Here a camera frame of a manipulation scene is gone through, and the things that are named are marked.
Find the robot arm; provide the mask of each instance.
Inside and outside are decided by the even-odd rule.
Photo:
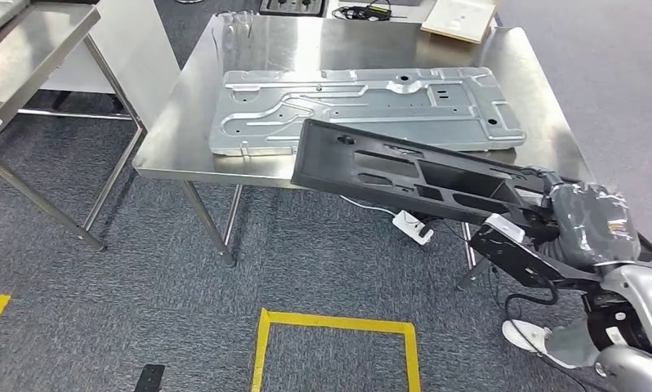
[[[635,261],[641,246],[624,199],[599,185],[561,182],[549,194],[556,240],[531,246],[497,215],[471,244],[526,286],[547,278],[586,291],[596,371],[618,392],[652,392],[652,268]]]
[[[652,269],[641,263],[652,244],[621,195],[539,167],[310,119],[292,183],[480,225],[471,247],[524,286],[585,292],[584,331],[601,371],[620,392],[652,392]]]
[[[652,392],[652,355],[644,351],[612,345],[598,355],[596,371],[618,392]]]

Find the black plastic part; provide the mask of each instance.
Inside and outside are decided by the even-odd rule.
[[[546,287],[549,280],[556,288],[592,291],[601,281],[600,275],[530,251],[490,225],[482,225],[469,244],[526,287]]]
[[[262,0],[260,15],[323,16],[324,0]]]
[[[133,392],[158,392],[163,383],[164,372],[165,365],[145,365]]]
[[[552,210],[520,192],[543,195],[544,177],[534,167],[307,119],[292,183],[474,225],[498,213],[540,244],[559,235]],[[650,261],[652,244],[639,237],[639,259]]]
[[[628,345],[652,354],[639,316],[628,302],[595,308],[588,313],[587,325],[593,345],[600,351],[614,344],[605,330],[616,327]]]

